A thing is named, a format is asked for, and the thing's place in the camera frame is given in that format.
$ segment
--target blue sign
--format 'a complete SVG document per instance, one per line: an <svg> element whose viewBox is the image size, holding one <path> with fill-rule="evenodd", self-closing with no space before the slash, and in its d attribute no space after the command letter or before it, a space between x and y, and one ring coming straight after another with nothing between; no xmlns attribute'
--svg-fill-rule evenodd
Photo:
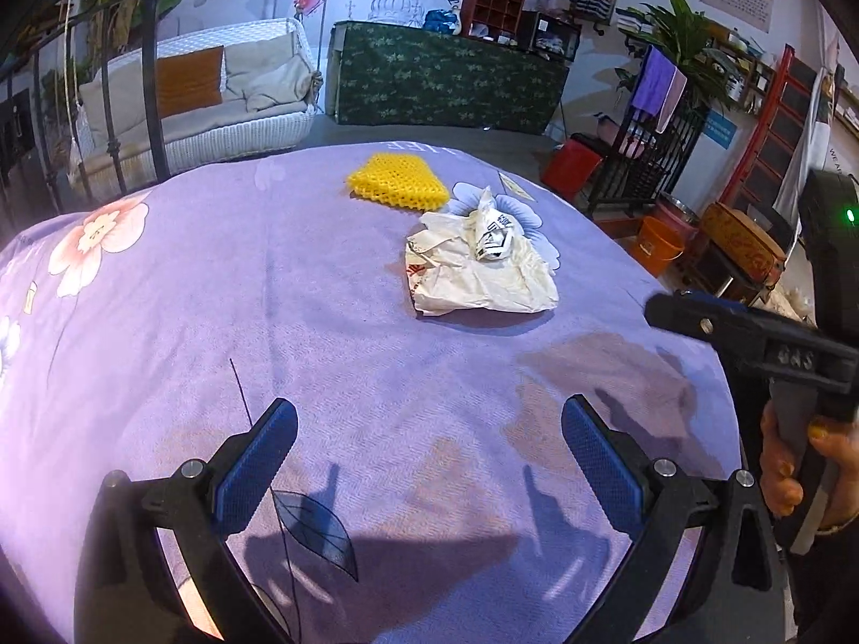
<svg viewBox="0 0 859 644"><path fill-rule="evenodd" d="M707 122L703 127L704 135L727 150L731 147L731 141L733 141L733 135L736 132L737 127L732 122L714 109L710 109L710 113L707 114Z"/></svg>

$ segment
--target church dome drawing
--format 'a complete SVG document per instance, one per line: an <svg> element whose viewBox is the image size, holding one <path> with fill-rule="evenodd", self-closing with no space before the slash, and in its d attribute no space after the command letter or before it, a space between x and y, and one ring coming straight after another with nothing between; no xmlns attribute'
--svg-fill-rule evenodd
<svg viewBox="0 0 859 644"><path fill-rule="evenodd" d="M368 21L399 26L423 26L424 7L420 0L373 0Z"/></svg>

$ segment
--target blue gripper pad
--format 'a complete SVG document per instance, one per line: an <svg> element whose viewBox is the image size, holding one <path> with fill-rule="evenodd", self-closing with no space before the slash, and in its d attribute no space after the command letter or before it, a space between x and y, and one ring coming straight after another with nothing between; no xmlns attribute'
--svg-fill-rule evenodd
<svg viewBox="0 0 859 644"><path fill-rule="evenodd" d="M748 312L747 305L742 302L726 301L724 298L716 298L716 295L710 295L708 292L701 290L691 290L684 294L684 298L689 298L691 301L702 302L704 305L718 305L726 310L736 310L740 312Z"/></svg>
<svg viewBox="0 0 859 644"><path fill-rule="evenodd" d="M635 541L644 527L644 496L609 441L608 434L617 432L607 428L581 395L564 404L561 431L612 527Z"/></svg>
<svg viewBox="0 0 859 644"><path fill-rule="evenodd" d="M250 434L251 442L215 493L215 529L223 536L242 532L251 522L298 437L298 412L290 402L278 399L253 425Z"/></svg>

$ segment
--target orange bucket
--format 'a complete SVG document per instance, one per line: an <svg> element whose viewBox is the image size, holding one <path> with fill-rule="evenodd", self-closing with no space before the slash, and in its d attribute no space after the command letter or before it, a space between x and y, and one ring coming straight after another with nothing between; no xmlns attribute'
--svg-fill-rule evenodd
<svg viewBox="0 0 859 644"><path fill-rule="evenodd" d="M664 222L646 215L630 251L632 258L647 268L654 278L659 278L668 264L682 253L683 239L680 235Z"/></svg>

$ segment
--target sleeve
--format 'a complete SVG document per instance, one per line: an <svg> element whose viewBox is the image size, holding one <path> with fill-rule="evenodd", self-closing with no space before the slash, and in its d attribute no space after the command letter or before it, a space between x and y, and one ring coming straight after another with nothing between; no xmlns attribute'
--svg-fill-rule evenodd
<svg viewBox="0 0 859 644"><path fill-rule="evenodd" d="M859 612L859 521L788 554L797 644L853 644Z"/></svg>

